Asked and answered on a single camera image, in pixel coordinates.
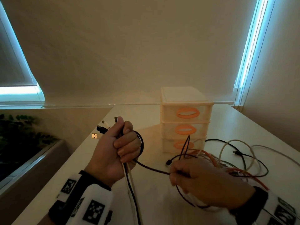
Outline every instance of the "black and white wristband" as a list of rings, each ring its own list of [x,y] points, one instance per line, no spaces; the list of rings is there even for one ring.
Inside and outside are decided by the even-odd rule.
[[[107,185],[81,171],[66,181],[48,215],[56,225],[107,224],[112,200]]]

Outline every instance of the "planter box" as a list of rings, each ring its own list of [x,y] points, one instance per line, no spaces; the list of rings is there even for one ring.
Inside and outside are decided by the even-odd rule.
[[[43,148],[0,182],[1,225],[13,223],[69,156],[64,140],[59,140]]]

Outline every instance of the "table surface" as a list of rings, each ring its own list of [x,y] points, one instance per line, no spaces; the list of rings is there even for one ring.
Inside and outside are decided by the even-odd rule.
[[[159,105],[118,105],[114,106],[104,120],[114,124],[114,117],[122,116],[133,123],[134,129],[144,139],[144,153],[139,161],[153,168],[168,171],[165,162],[172,155],[161,151],[160,139],[160,106]],[[300,153],[288,146],[249,118],[245,117],[229,105],[213,106],[208,139],[217,138],[225,141],[243,140],[249,145],[260,144],[276,149],[300,162]],[[89,135],[65,164],[51,178],[13,225],[37,224],[54,204],[55,197],[65,181],[74,173],[84,169],[89,162],[98,140]],[[249,149],[240,142],[233,142],[243,153],[250,154]],[[223,143],[207,142],[205,150],[219,155]],[[287,158],[268,149],[255,148],[255,154],[269,168],[270,173],[260,178],[275,194],[285,199],[300,211],[300,168]],[[242,167],[240,157],[232,153],[227,146],[222,159],[238,167]],[[255,173],[258,166],[250,172]],[[234,218],[222,210],[203,211],[187,204],[170,185],[169,178],[146,170],[137,165],[133,171],[137,197],[140,202],[144,224],[235,224]],[[113,186],[114,201],[111,209],[113,216],[110,224],[133,224],[130,202],[127,195],[125,179]]]

